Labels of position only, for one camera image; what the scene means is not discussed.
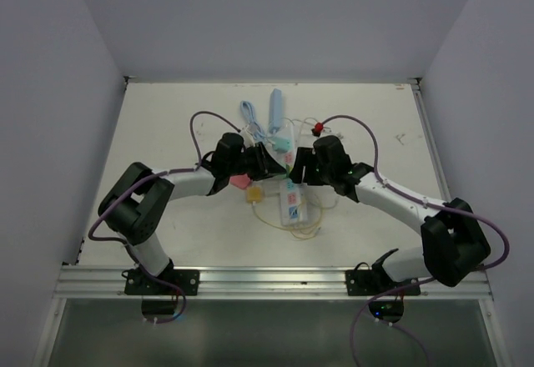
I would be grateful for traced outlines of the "teal charger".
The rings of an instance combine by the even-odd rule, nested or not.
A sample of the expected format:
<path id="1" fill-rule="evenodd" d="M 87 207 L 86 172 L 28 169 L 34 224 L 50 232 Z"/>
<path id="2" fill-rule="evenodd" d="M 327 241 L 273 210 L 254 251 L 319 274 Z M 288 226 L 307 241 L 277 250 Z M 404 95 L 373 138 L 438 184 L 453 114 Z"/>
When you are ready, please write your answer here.
<path id="1" fill-rule="evenodd" d="M 293 148 L 293 142 L 287 138 L 273 137 L 271 144 L 277 153 L 288 153 Z"/>

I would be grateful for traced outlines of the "pink plug adapter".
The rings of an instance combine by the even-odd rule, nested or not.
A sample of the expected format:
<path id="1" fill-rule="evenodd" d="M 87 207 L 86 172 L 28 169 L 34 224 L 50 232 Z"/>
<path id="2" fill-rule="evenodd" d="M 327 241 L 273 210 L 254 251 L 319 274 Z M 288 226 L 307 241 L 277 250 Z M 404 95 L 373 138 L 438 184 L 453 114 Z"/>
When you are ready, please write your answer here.
<path id="1" fill-rule="evenodd" d="M 247 174 L 236 175 L 230 178 L 229 183 L 238 189 L 246 190 L 251 184 L 251 179 Z"/>

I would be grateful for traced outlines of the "yellow USB charger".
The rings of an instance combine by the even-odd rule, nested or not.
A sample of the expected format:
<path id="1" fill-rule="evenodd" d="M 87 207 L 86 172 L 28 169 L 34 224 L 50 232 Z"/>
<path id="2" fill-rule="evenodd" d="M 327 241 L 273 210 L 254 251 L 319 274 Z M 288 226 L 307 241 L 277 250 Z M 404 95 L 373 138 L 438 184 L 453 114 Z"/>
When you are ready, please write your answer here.
<path id="1" fill-rule="evenodd" d="M 245 200 L 251 206 L 261 203 L 264 200 L 264 191 L 259 186 L 250 186 L 245 190 Z"/>

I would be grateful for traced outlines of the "white power strip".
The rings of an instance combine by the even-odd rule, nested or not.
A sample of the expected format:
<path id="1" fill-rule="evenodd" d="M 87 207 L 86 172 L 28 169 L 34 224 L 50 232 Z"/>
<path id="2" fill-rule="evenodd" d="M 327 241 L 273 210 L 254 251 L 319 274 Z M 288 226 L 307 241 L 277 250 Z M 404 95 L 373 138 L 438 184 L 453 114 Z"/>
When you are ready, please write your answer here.
<path id="1" fill-rule="evenodd" d="M 287 173 L 279 182 L 280 222 L 285 228 L 303 228 L 310 222 L 304 189 L 301 184 L 293 183 L 289 179 L 289 172 L 293 167 L 296 154 L 295 128 L 292 123 L 281 128 L 270 138 L 287 138 L 293 142 L 293 148 L 288 153 L 277 153 L 277 159 L 286 167 Z"/>

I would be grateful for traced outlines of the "blue power strip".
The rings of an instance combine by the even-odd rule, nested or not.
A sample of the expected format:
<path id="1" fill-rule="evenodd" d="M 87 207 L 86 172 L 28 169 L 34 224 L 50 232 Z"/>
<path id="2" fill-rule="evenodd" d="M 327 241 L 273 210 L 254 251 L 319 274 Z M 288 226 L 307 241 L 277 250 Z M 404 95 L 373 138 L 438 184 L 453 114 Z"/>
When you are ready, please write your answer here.
<path id="1" fill-rule="evenodd" d="M 280 89 L 274 88 L 270 95 L 269 124 L 268 132 L 277 132 L 283 122 L 284 104 L 283 95 Z"/>

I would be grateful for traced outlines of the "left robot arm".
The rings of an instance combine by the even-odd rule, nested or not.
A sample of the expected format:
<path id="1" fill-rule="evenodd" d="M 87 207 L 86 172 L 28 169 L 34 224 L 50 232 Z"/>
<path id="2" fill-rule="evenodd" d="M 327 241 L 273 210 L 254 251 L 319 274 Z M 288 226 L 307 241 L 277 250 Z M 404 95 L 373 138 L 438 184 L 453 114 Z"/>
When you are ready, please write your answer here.
<path id="1" fill-rule="evenodd" d="M 212 196 L 229 185 L 234 176 L 253 181 L 284 175 L 286 168 L 262 143 L 246 147 L 238 133 L 225 133 L 215 150 L 193 168 L 154 172 L 143 163 L 132 163 L 98 206 L 96 224 L 106 223 L 115 238 L 132 254 L 145 274 L 144 284 L 155 294 L 168 292 L 174 275 L 172 259 L 156 235 L 167 204 L 176 199 Z"/>

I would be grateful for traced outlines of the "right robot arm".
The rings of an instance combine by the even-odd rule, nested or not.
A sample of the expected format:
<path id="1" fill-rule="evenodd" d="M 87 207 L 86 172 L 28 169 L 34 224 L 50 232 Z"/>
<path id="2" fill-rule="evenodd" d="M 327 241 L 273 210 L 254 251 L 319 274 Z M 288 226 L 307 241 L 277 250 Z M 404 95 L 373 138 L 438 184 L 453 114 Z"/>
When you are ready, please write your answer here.
<path id="1" fill-rule="evenodd" d="M 470 205 L 461 200 L 438 202 L 406 199 L 388 189 L 367 163 L 354 163 L 335 136 L 317 139 L 310 148 L 299 147 L 290 179 L 296 184 L 330 186 L 338 195 L 390 215 L 421 237 L 412 249 L 392 249 L 370 267 L 376 291 L 390 294 L 401 283 L 433 278 L 454 287 L 491 253 Z"/>

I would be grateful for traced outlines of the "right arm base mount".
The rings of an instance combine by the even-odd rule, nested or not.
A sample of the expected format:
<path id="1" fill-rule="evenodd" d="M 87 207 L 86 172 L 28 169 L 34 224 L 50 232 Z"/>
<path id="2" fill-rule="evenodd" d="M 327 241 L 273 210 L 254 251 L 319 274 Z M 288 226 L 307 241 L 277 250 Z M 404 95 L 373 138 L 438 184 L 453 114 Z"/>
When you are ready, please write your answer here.
<path id="1" fill-rule="evenodd" d="M 398 249 L 392 249 L 380 256 L 372 265 L 358 263 L 353 269 L 345 271 L 345 287 L 349 296 L 375 296 L 388 290 L 414 284 L 418 279 L 395 282 L 385 272 L 383 263 Z"/>

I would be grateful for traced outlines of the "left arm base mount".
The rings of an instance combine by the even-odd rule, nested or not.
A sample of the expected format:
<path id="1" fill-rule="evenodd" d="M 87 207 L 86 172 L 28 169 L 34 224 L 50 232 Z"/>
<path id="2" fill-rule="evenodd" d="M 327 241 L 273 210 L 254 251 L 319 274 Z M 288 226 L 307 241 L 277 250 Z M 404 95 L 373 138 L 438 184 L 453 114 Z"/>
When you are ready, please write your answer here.
<path id="1" fill-rule="evenodd" d="M 178 287 L 186 296 L 195 296 L 200 283 L 200 272 L 197 269 L 171 269 L 156 278 L 148 277 L 140 269 L 128 269 L 121 276 L 126 280 L 126 295 L 173 295 L 178 293 L 174 287 Z"/>

